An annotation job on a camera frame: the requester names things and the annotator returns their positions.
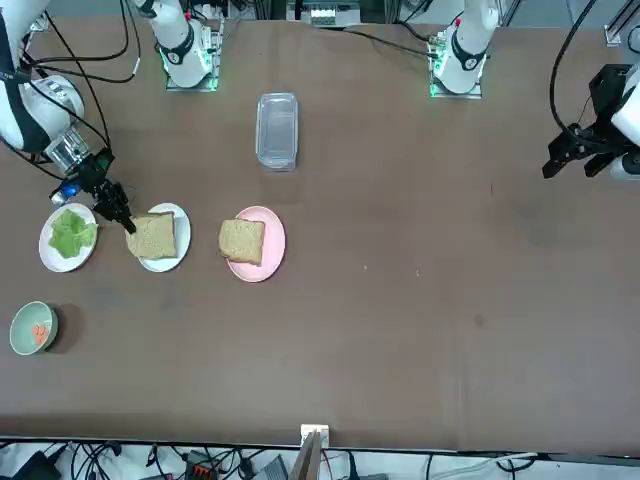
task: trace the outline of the table surface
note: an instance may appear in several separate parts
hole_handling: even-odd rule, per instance
[[[63,20],[77,55],[122,42],[116,17]],[[370,31],[417,45],[398,26]],[[1,150],[0,322],[8,337],[38,299],[63,323],[51,354],[0,342],[3,432],[295,444],[301,423],[326,423],[336,446],[637,453],[638,186],[579,163],[540,172],[566,31],[496,32],[482,101],[425,97],[423,59],[347,33],[228,32],[215,94],[166,93],[144,23],[135,81],[96,84],[135,211],[189,214],[174,271],[144,270],[105,222],[82,269],[48,272],[37,239],[55,185]],[[52,34],[35,51],[64,53]],[[558,79],[565,121],[616,59],[602,32],[577,35]],[[132,62],[88,68],[125,76]],[[277,91],[299,101],[298,167],[269,176],[255,109]],[[288,236],[256,285],[217,253],[222,220],[250,205]]]

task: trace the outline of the bread slice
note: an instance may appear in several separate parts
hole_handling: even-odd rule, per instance
[[[127,247],[136,257],[157,260],[175,258],[176,237],[173,212],[147,213],[132,218],[136,233],[127,233]]]
[[[222,222],[218,245],[222,256],[232,262],[260,265],[263,240],[264,222],[236,218]]]

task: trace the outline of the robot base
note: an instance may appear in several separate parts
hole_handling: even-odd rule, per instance
[[[197,85],[193,87],[184,88],[175,84],[171,77],[169,76],[167,69],[167,59],[164,58],[162,53],[160,53],[160,58],[162,59],[162,63],[164,66],[164,71],[167,73],[167,83],[166,89],[167,92],[215,92],[218,90],[218,82],[220,79],[220,54],[222,52],[222,40],[223,40],[223,32],[224,32],[224,20],[220,24],[220,29],[218,31],[214,31],[211,27],[205,26],[202,29],[203,35],[207,35],[210,38],[210,46],[212,53],[207,59],[207,61],[212,62],[213,68],[211,73],[205,75],[205,77],[198,82]]]
[[[435,53],[438,55],[438,58],[429,58],[429,96],[434,98],[470,98],[474,100],[479,100],[482,98],[482,70],[484,69],[485,59],[482,61],[482,65],[480,66],[480,70],[478,72],[478,80],[476,81],[475,87],[473,87],[467,93],[453,93],[446,89],[446,87],[438,80],[435,75],[436,70],[440,68],[442,65],[441,59],[447,53],[447,44],[444,40],[444,32],[438,34],[438,36],[434,39],[433,42],[427,43],[427,51],[429,53]]]

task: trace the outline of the plate rim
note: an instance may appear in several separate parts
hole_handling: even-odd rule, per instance
[[[79,210],[83,210],[86,213],[88,213],[91,217],[91,222],[94,225],[97,225],[98,227],[100,226],[98,224],[98,221],[96,220],[96,216],[93,214],[93,211],[91,211],[91,209],[89,207],[87,207],[86,205],[79,203],[79,202],[73,202],[73,203],[65,203],[64,205],[61,205],[60,207],[56,208],[53,212],[51,212],[51,214],[47,217],[47,219],[45,220],[44,224],[42,225],[42,228],[40,229],[40,236],[38,237],[38,254],[40,256],[40,262],[45,266],[45,268],[47,270],[49,270],[50,272],[53,273],[69,273],[69,272],[73,272],[74,270],[79,269],[81,266],[83,266],[87,260],[89,260],[89,257],[91,257],[91,255],[93,254],[93,250],[96,248],[96,243],[98,243],[98,232],[96,231],[96,236],[93,239],[93,243],[91,244],[90,247],[84,247],[84,248],[89,248],[89,252],[86,254],[86,257],[82,259],[82,261],[75,267],[69,268],[69,269],[59,269],[59,270],[54,270],[53,268],[51,268],[44,260],[43,258],[43,251],[40,248],[41,245],[44,246],[45,249],[51,249],[51,250],[55,250],[52,246],[49,245],[48,239],[43,239],[44,236],[44,231],[45,231],[45,227],[47,226],[47,224],[49,224],[49,221],[52,219],[52,217],[54,215],[57,214],[56,218],[58,218],[58,216],[62,215],[62,212],[64,212],[65,210],[70,210],[72,208],[78,208]]]
[[[245,213],[247,210],[251,210],[251,209],[254,209],[254,208],[260,208],[260,209],[263,209],[263,210],[267,210],[268,212],[270,212],[278,220],[278,223],[280,224],[280,227],[282,227],[282,233],[284,234],[284,248],[282,249],[282,258],[280,258],[280,261],[275,266],[273,271],[270,272],[269,275],[267,275],[266,277],[264,277],[262,279],[259,279],[259,280],[250,280],[248,278],[245,278],[245,277],[241,276],[232,266],[232,264],[238,264],[238,263],[241,263],[241,262],[231,262],[227,258],[226,260],[227,260],[227,265],[229,266],[229,270],[231,270],[233,272],[233,274],[236,277],[238,277],[240,280],[242,280],[243,282],[247,282],[247,283],[260,283],[260,282],[264,282],[265,280],[268,280],[269,278],[271,278],[278,271],[278,268],[280,268],[280,265],[282,264],[282,260],[284,260],[284,254],[285,254],[285,252],[287,250],[287,231],[284,228],[284,223],[282,223],[282,220],[280,219],[278,214],[276,212],[274,212],[273,210],[271,210],[269,207],[265,207],[264,205],[252,205],[250,207],[242,209],[235,216],[235,218],[240,218],[240,215]]]
[[[176,203],[172,203],[172,202],[162,202],[159,203],[157,205],[154,205],[153,207],[151,207],[147,213],[162,213],[162,212],[153,212],[152,210],[157,209],[158,207],[173,207],[173,208],[177,208],[178,210],[180,210],[182,213],[184,213],[184,218],[187,219],[187,225],[189,226],[189,243],[187,244],[187,250],[184,252],[184,255],[182,256],[182,258],[176,257],[176,259],[178,260],[176,262],[175,265],[173,265],[172,267],[166,269],[166,270],[155,270],[149,267],[148,262],[157,262],[159,260],[166,260],[164,258],[159,258],[159,259],[155,259],[155,260],[148,260],[148,259],[143,259],[140,257],[137,257],[138,262],[140,263],[140,265],[142,265],[142,267],[147,270],[148,272],[151,273],[166,273],[166,272],[170,272],[171,270],[175,269],[178,265],[180,265],[182,263],[182,260],[184,260],[184,257],[187,256],[187,253],[189,253],[189,248],[191,247],[191,220],[189,220],[189,215],[187,215],[187,211],[182,208],[180,205],[176,204]]]

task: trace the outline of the robotic arm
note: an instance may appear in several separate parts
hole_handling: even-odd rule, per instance
[[[75,128],[76,117],[84,116],[78,91],[59,75],[32,81],[20,67],[22,38],[48,3],[0,0],[0,135],[14,149],[46,156],[60,168],[64,179],[50,195],[54,204],[84,190],[93,196],[96,212],[133,233],[127,196],[107,178],[113,154],[108,148],[92,153]]]
[[[464,11],[444,32],[447,51],[434,72],[447,90],[464,94],[475,87],[499,20],[494,0],[465,0]]]
[[[165,68],[176,85],[196,86],[213,70],[211,30],[199,21],[187,21],[179,0],[133,0],[149,19],[160,45]]]
[[[587,177],[610,167],[614,178],[640,180],[640,63],[605,65],[589,82],[596,120],[586,128],[568,126],[549,144],[545,178],[556,176],[569,162],[591,157]]]

